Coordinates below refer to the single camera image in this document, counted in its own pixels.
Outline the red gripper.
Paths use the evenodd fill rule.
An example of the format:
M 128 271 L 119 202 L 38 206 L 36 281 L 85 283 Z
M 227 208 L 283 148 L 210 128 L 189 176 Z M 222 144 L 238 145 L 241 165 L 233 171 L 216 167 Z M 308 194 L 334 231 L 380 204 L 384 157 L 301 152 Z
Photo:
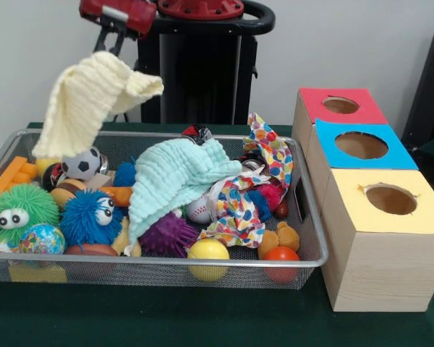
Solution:
M 126 36 L 125 28 L 133 33 L 147 34 L 156 17 L 156 5 L 135 0 L 82 0 L 79 12 L 82 18 L 101 25 L 94 53 L 105 51 L 110 28 L 120 27 L 112 31 L 116 40 L 110 48 L 113 55 L 119 56 Z

